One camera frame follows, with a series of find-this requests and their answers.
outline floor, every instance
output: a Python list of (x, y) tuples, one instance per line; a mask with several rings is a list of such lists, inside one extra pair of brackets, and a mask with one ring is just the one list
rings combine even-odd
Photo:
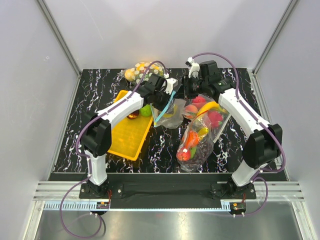
[[(258, 207), (248, 203), (247, 212)], [(89, 236), (99, 227), (93, 216), (76, 218), (80, 211), (64, 211), (69, 230)], [(225, 212), (136, 212), (110, 211), (102, 216), (105, 227), (94, 239), (101, 240), (302, 240), (289, 202), (268, 202), (257, 215), (233, 218)], [(77, 239), (62, 229), (58, 211), (44, 211), (36, 240)]]
[[(129, 90), (131, 84), (119, 76), (121, 69), (85, 69), (73, 102), (64, 138), (54, 166), (54, 173), (85, 173), (87, 161), (75, 153), (76, 137), (86, 122), (85, 112), (103, 109), (110, 105), (120, 90)], [(170, 69), (171, 77), (180, 79), (186, 73), (184, 68)], [(233, 78), (233, 70), (221, 68), (221, 74)], [(240, 78), (240, 92), (248, 103), (259, 113), (251, 80), (246, 68), (237, 69)], [(108, 173), (177, 173), (179, 163), (176, 152), (188, 121), (176, 129), (162, 126), (151, 127), (137, 161), (129, 161), (116, 155), (107, 154)], [(240, 126), (231, 118), (224, 132), (214, 146), (213, 153), (198, 168), (199, 173), (234, 172), (242, 161), (242, 148), (246, 137)]]

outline white backdrop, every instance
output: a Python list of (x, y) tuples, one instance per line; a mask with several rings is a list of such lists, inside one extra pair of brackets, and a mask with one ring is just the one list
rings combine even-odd
[(0, 7), (0, 239), (22, 239), (77, 77), (35, 0)]
[(209, 51), (251, 69), (290, 0), (45, 1), (82, 69), (152, 60), (185, 67)]
[(258, 72), (273, 123), (283, 128), (291, 180), (299, 181), (320, 237), (320, 1), (300, 1)]

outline yellow tray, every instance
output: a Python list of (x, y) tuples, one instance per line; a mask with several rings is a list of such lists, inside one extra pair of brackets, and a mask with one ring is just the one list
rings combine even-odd
[[(114, 102), (123, 98), (128, 91), (121, 90)], [(136, 161), (153, 122), (153, 117), (139, 114), (135, 119), (124, 118), (112, 129), (112, 144), (108, 151), (132, 161)]]

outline black marble table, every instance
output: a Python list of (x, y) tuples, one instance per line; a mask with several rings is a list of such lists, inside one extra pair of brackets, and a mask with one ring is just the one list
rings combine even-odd
[[(76, 155), (75, 143), (80, 130), (86, 125), (84, 113), (97, 111), (112, 104), (120, 90), (129, 90), (131, 84), (118, 73), (121, 69), (85, 69), (73, 102), (71, 114), (64, 138), (54, 166), (55, 173), (85, 173), (88, 171), (84, 157)], [(186, 69), (169, 69), (170, 76), (181, 78)], [(232, 69), (221, 68), (221, 73), (235, 79)], [(239, 90), (248, 103), (260, 113), (255, 93), (246, 68), (238, 68)], [(108, 173), (177, 173), (179, 163), (176, 152), (188, 121), (176, 129), (162, 126), (151, 127), (137, 161), (107, 154), (106, 171)], [(213, 153), (198, 168), (200, 173), (234, 172), (242, 161), (242, 149), (246, 142), (243, 130), (231, 117), (219, 140), (214, 145)]]

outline green vegetable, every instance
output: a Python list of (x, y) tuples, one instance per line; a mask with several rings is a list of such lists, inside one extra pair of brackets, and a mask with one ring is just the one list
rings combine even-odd
[(140, 114), (144, 117), (150, 117), (152, 115), (151, 107), (149, 104), (145, 105), (143, 108), (140, 108)]
[(192, 158), (195, 156), (196, 151), (197, 151), (197, 147), (196, 147), (196, 146), (195, 146), (195, 147), (192, 147), (192, 148), (190, 149), (190, 159), (192, 159)]

